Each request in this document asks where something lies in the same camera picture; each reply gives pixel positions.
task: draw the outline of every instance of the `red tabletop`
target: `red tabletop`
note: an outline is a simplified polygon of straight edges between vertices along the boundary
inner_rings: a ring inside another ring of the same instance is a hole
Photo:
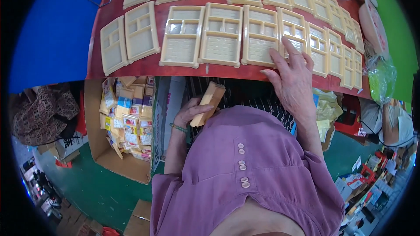
[[[359,8],[360,4],[357,0],[337,0],[339,5],[346,9],[352,18],[359,21]],[[227,0],[181,0],[175,2],[163,3],[155,6],[155,17],[157,36],[159,38],[159,45],[162,47],[163,35],[165,33],[166,20],[169,14],[169,7],[174,5],[195,5],[204,6],[207,2],[224,3],[227,4]],[[100,49],[100,30],[113,21],[115,18],[122,16],[125,12],[137,7],[139,5],[123,9],[123,0],[112,0],[109,4],[98,9],[95,21],[92,28],[92,36],[89,45],[89,55],[87,63],[87,75],[86,79],[95,79],[105,77],[102,69],[101,49]],[[264,6],[266,9],[276,10],[275,6]],[[307,13],[303,10],[294,8],[294,12],[299,13],[305,17],[305,20],[313,23],[321,28],[331,26],[322,20],[316,19],[312,14]],[[347,42],[344,35],[336,31],[341,35],[343,44],[348,47],[354,48],[354,45]],[[145,57],[141,60],[137,60],[134,63],[125,66],[110,76],[214,76],[214,77],[226,77],[226,78],[238,78],[247,80],[267,80],[260,70],[267,69],[263,66],[255,65],[241,65],[239,68],[232,66],[223,66],[208,64],[208,71],[206,71],[206,64],[201,64],[198,69],[181,66],[159,66],[160,53],[153,54]],[[326,78],[321,76],[312,76],[312,86],[324,90],[337,91],[350,95],[356,95],[359,97],[371,98],[369,91],[369,81],[367,76],[363,76],[362,88],[363,90],[357,94],[358,89],[353,88],[349,90],[340,86],[340,79],[336,76],[328,75]]]

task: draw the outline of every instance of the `woman's left hand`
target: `woman's left hand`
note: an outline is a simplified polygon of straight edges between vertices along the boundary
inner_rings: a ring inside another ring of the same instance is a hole
[[[188,123],[192,121],[195,115],[211,111],[212,105],[198,105],[201,101],[201,97],[193,97],[189,100],[184,107],[176,114],[173,120],[174,125],[181,128],[186,128]]]

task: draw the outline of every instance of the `striped pants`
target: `striped pants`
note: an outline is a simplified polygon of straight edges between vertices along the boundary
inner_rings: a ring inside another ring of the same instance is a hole
[[[225,94],[218,105],[220,109],[236,105],[258,108],[278,118],[289,132],[292,130],[294,118],[280,104],[270,82],[202,76],[186,76],[185,80],[188,99],[203,95],[210,81],[213,81],[224,85],[226,88]],[[191,128],[191,140],[194,140],[201,129],[202,127]]]

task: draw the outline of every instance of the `purple shirt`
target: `purple shirt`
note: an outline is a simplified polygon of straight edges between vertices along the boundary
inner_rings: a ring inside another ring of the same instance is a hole
[[[208,236],[247,196],[294,220],[306,236],[337,235],[344,217],[325,162],[276,117],[245,106],[210,118],[182,176],[156,174],[152,193],[150,235]]]

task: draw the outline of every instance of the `black cable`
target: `black cable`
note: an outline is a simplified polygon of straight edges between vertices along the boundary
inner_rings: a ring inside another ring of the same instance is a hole
[[[364,123],[363,121],[360,121],[360,126],[363,128],[363,126],[362,126],[362,123],[363,124],[365,124],[365,126],[373,133],[373,134],[378,134],[380,131],[378,131],[378,133],[374,133],[373,132],[373,130],[366,124],[366,123]],[[388,146],[388,145],[386,145],[385,143],[383,143],[382,141],[381,141],[381,139],[379,139],[379,142],[380,143],[382,143],[382,145],[384,145],[385,147],[389,147],[389,148],[395,148],[395,147],[399,147],[399,146],[401,146],[401,145],[403,145],[404,143],[407,143],[407,142],[409,142],[410,140],[412,140],[412,139],[414,139],[416,136],[415,135],[413,135],[413,137],[411,137],[410,139],[407,139],[406,141],[404,141],[404,142],[402,142],[402,143],[400,143],[400,144],[397,144],[397,145],[395,145],[395,146]]]

